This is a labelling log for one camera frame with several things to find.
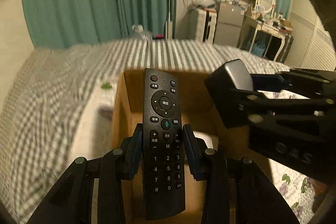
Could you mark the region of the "black and silver box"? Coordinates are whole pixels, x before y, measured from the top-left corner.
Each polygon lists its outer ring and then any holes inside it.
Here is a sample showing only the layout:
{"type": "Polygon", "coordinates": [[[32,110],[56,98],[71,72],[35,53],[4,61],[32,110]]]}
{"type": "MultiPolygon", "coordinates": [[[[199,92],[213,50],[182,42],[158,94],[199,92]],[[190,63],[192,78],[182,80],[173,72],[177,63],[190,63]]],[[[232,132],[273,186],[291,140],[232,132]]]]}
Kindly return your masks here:
{"type": "Polygon", "coordinates": [[[253,80],[241,59],[225,62],[205,79],[205,86],[213,96],[225,96],[230,90],[253,92],[253,80]]]}

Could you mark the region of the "brown cardboard box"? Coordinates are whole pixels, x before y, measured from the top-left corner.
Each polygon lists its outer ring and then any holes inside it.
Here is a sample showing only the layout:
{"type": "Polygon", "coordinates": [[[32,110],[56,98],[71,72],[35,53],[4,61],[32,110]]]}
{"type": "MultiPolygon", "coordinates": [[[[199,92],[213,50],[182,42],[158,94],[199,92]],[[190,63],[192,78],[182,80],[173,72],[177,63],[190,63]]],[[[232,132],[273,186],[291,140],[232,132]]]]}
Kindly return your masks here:
{"type": "MultiPolygon", "coordinates": [[[[199,137],[213,149],[225,144],[228,180],[219,186],[228,186],[225,195],[206,190],[207,182],[196,181],[190,172],[187,157],[183,160],[185,175],[185,210],[172,217],[147,221],[143,201],[143,159],[132,180],[121,180],[125,223],[271,223],[266,205],[272,201],[266,186],[272,184],[269,161],[266,157],[247,148],[247,128],[227,130],[210,98],[203,80],[206,73],[169,72],[177,77],[182,124],[190,124],[195,137],[199,137]],[[247,164],[243,156],[255,162],[247,164]]],[[[144,71],[125,71],[121,74],[112,119],[112,148],[120,147],[123,139],[131,137],[136,125],[142,122],[144,71]]]]}

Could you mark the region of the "white plastic drawer cabinet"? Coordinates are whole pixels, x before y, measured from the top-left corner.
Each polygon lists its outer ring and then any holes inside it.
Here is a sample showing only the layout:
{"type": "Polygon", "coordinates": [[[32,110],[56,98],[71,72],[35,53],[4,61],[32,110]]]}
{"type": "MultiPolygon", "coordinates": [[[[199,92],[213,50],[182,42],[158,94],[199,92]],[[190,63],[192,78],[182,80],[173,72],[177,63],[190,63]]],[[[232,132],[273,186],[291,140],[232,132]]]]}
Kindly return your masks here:
{"type": "Polygon", "coordinates": [[[188,38],[212,44],[217,24],[217,12],[212,9],[194,9],[189,14],[188,38]]]}

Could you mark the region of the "black TV remote control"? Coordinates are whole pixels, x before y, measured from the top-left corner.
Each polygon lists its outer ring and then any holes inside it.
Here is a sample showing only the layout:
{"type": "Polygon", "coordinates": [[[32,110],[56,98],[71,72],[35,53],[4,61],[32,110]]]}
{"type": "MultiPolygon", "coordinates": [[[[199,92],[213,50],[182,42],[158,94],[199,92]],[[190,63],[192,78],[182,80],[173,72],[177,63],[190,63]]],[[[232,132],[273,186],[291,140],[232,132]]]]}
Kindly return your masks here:
{"type": "Polygon", "coordinates": [[[145,69],[142,128],[145,218],[156,221],[186,208],[181,109],[173,75],[145,69]]]}

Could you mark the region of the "white dressing table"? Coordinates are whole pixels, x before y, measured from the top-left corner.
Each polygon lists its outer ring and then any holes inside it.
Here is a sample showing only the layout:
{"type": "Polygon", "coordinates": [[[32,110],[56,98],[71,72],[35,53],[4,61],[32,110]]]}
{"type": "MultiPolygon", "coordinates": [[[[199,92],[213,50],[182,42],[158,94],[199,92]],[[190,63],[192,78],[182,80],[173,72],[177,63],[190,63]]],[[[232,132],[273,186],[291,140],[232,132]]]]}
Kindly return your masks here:
{"type": "Polygon", "coordinates": [[[266,24],[250,16],[244,16],[237,47],[251,53],[254,42],[264,41],[265,52],[262,57],[276,61],[285,44],[285,30],[266,24]]]}

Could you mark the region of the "white floral quilt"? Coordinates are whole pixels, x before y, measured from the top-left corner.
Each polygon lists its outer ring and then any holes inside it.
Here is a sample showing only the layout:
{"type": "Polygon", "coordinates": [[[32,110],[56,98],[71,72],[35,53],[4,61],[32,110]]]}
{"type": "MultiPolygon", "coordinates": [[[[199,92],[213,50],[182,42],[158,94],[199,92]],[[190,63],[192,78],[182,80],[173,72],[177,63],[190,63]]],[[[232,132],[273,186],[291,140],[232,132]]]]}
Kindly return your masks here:
{"type": "MultiPolygon", "coordinates": [[[[79,156],[88,160],[95,159],[110,150],[117,84],[117,77],[111,77],[107,82],[95,82],[89,95],[79,97],[84,110],[74,134],[68,165],[79,156]]],[[[325,187],[274,160],[270,160],[269,163],[274,186],[299,222],[308,223],[314,215],[315,195],[325,187]]]]}

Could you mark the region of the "blue laundry basket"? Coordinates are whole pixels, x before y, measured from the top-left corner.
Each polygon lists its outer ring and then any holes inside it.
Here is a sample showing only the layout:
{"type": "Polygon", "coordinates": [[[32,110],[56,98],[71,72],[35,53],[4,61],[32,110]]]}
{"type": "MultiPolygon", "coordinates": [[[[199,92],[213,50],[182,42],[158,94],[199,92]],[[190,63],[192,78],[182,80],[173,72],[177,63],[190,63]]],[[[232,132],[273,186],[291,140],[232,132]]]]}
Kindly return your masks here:
{"type": "Polygon", "coordinates": [[[251,53],[258,57],[262,57],[264,52],[265,52],[265,42],[261,40],[254,42],[251,53]]]}

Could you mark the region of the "silver mini fridge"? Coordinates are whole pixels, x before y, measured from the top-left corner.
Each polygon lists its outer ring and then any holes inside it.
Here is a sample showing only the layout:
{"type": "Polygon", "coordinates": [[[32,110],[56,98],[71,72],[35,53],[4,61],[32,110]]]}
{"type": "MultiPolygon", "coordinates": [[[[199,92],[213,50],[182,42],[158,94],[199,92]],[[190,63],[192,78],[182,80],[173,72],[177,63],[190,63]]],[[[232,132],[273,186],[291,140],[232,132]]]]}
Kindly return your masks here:
{"type": "Polygon", "coordinates": [[[221,3],[218,10],[214,44],[237,47],[244,19],[239,5],[221,3]]]}

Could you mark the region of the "dark suitcase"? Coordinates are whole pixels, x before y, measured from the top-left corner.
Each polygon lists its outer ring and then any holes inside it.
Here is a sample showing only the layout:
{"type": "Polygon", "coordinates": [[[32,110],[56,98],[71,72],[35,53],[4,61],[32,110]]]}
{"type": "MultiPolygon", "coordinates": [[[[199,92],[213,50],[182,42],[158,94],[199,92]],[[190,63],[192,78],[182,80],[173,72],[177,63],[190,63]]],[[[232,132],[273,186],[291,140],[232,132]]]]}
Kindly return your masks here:
{"type": "Polygon", "coordinates": [[[287,34],[285,37],[285,44],[282,48],[280,54],[278,55],[276,61],[279,63],[284,63],[286,58],[288,57],[288,53],[291,49],[291,46],[293,44],[294,37],[290,34],[287,34]]]}

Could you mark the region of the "clear water jug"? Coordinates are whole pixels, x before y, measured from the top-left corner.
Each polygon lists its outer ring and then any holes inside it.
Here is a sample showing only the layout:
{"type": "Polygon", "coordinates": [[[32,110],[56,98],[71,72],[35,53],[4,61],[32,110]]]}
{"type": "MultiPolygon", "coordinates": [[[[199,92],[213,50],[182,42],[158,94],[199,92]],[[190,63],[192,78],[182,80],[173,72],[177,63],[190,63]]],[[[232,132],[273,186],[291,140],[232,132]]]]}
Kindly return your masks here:
{"type": "Polygon", "coordinates": [[[131,37],[134,39],[152,41],[152,33],[143,28],[143,25],[135,24],[132,25],[132,34],[131,37]]]}

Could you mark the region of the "grey checkered bed sheet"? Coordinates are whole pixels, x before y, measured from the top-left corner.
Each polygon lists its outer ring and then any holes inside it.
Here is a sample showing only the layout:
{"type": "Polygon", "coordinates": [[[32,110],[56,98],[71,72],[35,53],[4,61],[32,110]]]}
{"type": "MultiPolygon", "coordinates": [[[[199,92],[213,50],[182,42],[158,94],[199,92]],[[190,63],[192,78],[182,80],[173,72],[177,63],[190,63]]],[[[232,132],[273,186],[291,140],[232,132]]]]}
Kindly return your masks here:
{"type": "Polygon", "coordinates": [[[80,118],[98,84],[127,69],[213,72],[241,59],[250,73],[288,71],[230,46],[192,40],[122,39],[67,50],[38,49],[25,61],[1,112],[1,203],[26,223],[66,168],[80,118]]]}

